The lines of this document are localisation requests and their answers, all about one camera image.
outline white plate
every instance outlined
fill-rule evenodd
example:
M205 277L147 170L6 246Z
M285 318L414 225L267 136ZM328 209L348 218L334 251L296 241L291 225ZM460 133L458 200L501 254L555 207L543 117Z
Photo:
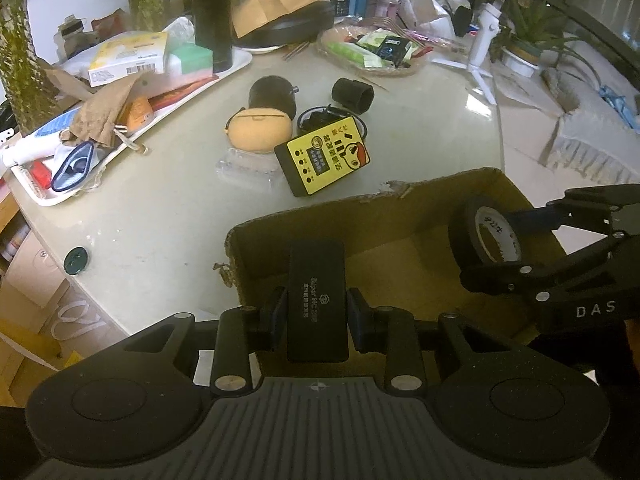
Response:
M284 45L276 45L276 46L265 46L263 48L243 48L245 52L249 52L250 54L268 54L273 52L274 50L278 50L282 48Z
M177 110L183 104L192 100L194 97L201 94L206 89L212 87L213 85L218 83L220 80L224 79L225 77L231 75L233 72L237 72L241 68L244 68L249 63L251 63L251 60L253 59L253 56L249 52L245 52L240 48L234 48L233 56L234 56L233 58L234 63L232 67L229 70L225 70L224 72L220 72L219 74L216 74L218 76L218 79L216 79L215 81L211 81L210 83L207 83L206 85L203 85L200 88L197 88L196 90L191 92L189 95L180 99L177 103L170 106L166 106L161 110L158 110L156 112L156 116L154 120L151 121L144 128L140 128L138 131L136 131L132 136L129 137L129 139L136 140L138 137L144 134L149 128L153 127L155 124L158 124L160 121L162 121L162 119L167 117L167 115L169 115L171 112ZM51 189L47 189L45 191L46 197L44 198L40 198L36 195L33 188L31 187L32 185L30 183L30 174L28 171L25 171L22 166L14 166L11 168L11 171L14 172L16 179L18 180L18 182L20 182L22 187L27 191L27 193L33 199L33 201L38 205L46 207L46 206L56 205L61 202L64 202L67 198L70 198L73 195L75 195L78 191L80 191L84 187L85 184L91 183L93 181L92 176L94 176L98 171L102 171L107 164L109 164L114 158L116 158L120 153L122 153L126 149L127 147L124 144L121 144L120 146L118 146L109 155L107 155L104 158L104 160L100 162L100 164L98 164L95 168L91 170L91 173L89 174L87 179L84 180L84 183L80 184L78 187L74 189L70 189L69 191L64 191L60 193L56 193Z

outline white tray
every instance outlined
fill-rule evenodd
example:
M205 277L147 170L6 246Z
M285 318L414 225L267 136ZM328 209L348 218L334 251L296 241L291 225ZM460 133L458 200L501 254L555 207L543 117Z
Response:
M171 112L177 110L183 104L185 104L186 102L190 101L191 99L193 99L197 95L201 94L207 88L210 88L211 86L215 85L220 80L222 80L225 77L231 75L233 72L237 72L241 68L244 68L249 63L251 63L252 59L253 59L253 56L249 52L246 52L246 51L241 50L239 48L234 48L234 51L233 51L234 63L233 63L233 66L229 70L225 70L224 72L220 72L219 74L217 74L218 79L216 79L215 81L212 81L210 83L207 83L206 85L201 86L197 90L194 90L189 95L187 95L186 97L183 97L181 100L179 100L177 103L175 103L173 105L170 105L170 106L167 106L165 108L162 108L161 110L158 110L156 112L156 116L155 116L154 120L151 121L151 123L149 123L144 128L140 128L138 131L136 131L136 133L133 134L132 136L130 136L129 139L130 140L136 140L138 137L140 137L142 134L144 134L149 128L152 128L155 124L158 124L160 121L162 121L162 119L167 117L167 115L169 115ZM120 146L118 146L109 155L107 155L100 162L100 164L98 164L95 168L93 168L92 172L89 174L89 176L84 181L84 183L79 185L75 189L70 189L69 191L64 191L64 192L60 192L60 193L55 192L55 191L53 191L51 189L47 189L47 190L44 190L45 193L46 193L46 197L44 197L44 198L38 197L36 195L35 191L33 190L33 184L30 182L30 175L29 175L28 171L25 171L24 168L22 168L21 166L14 166L14 167L11 168L11 170L14 172L14 175L15 175L16 179L18 180L18 182L20 182L21 186L27 191L27 193L33 199L33 201L35 203L37 203L38 205L47 207L47 206L56 205L56 204L59 204L61 202L64 202L67 198L70 198L73 195L75 195L87 183L91 183L93 181L92 177L96 173L98 173L99 171L102 171L107 164L109 164L114 158L116 158L120 153L122 153L125 150L128 150L128 148L124 144L121 144Z

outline black tape roll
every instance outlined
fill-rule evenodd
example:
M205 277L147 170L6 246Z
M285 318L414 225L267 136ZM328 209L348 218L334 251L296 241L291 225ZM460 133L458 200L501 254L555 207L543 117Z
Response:
M498 250L491 254L481 230L487 231ZM475 196L468 200L449 221L449 245L460 269L492 262L516 262L522 259L520 242L499 206L487 196Z

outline cartoon duck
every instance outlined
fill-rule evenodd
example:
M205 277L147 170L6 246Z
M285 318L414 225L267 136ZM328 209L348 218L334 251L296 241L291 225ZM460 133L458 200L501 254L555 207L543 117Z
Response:
M361 142L347 144L340 156L352 170L357 170L369 162L369 154Z

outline white tripod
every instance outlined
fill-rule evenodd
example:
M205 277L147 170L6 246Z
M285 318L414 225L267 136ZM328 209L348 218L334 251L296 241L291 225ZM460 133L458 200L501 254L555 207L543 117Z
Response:
M487 100L495 105L494 92L483 77L492 77L490 72L482 70L480 66L489 53L489 46L500 31L500 15L502 4L506 0L495 0L493 4L482 4L482 10L478 17L478 23L480 28L471 46L471 52L469 53L469 60L466 64L449 59L433 59L433 62L444 64L447 66L453 66L467 70L478 83L478 86L484 93Z

